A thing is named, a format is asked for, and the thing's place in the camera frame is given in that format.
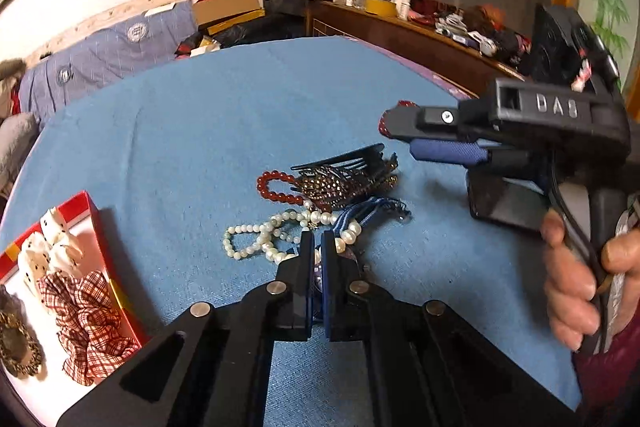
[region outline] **bed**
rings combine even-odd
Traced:
[[[191,303],[231,303],[273,278],[263,257],[235,261],[222,248],[229,225],[283,210],[257,194],[261,172],[383,142],[399,159],[393,195],[413,219],[367,232],[371,278],[398,299],[445,301],[575,408],[570,352],[546,321],[541,240],[473,220],[463,168],[415,162],[405,144],[380,136],[378,119],[398,100],[456,102],[436,75],[387,55],[340,37],[239,46],[71,103],[20,172],[0,247],[87,190],[124,291],[153,334]],[[329,344],[318,328],[308,343],[276,343],[265,425],[373,425],[367,386],[358,344]]]
[[[66,104],[174,60],[178,44],[194,31],[190,1],[100,29],[29,69],[20,83],[20,108],[43,128]]]

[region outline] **blue table cover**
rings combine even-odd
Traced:
[[[145,71],[49,121],[12,193],[0,246],[87,190],[124,291],[154,333],[191,303],[225,305],[273,278],[263,256],[235,261],[222,248],[230,225],[287,208],[258,195],[265,169],[382,141],[386,155],[398,153],[394,195],[413,219],[360,236],[371,279],[411,303],[444,300],[575,408],[570,352],[546,320],[541,240],[472,219],[462,167],[416,162],[406,144],[380,136],[378,119],[398,100],[456,103],[345,38],[239,46]],[[359,343],[329,344],[319,327],[308,343],[276,343],[265,425],[372,425],[364,360]]]

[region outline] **smartphone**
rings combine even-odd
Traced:
[[[466,172],[469,211],[476,219],[538,233],[549,208],[547,197],[514,180]]]

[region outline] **wall molding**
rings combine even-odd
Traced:
[[[30,55],[25,57],[24,60],[27,63],[27,67],[31,68],[40,61],[40,56],[47,52],[56,53],[76,44],[76,42],[81,41],[98,30],[108,28],[109,26],[152,8],[179,1],[184,0],[131,0],[119,4],[59,33],[52,39],[49,39],[49,41],[38,46]]]

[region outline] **human hand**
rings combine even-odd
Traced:
[[[584,335],[600,326],[600,314],[590,300],[596,280],[590,268],[578,260],[564,244],[564,222],[554,210],[548,211],[540,229],[545,250],[547,314],[555,336],[576,351]],[[602,250],[602,267],[609,273],[625,273],[625,285],[613,334],[629,324],[640,298],[640,230],[609,240]]]

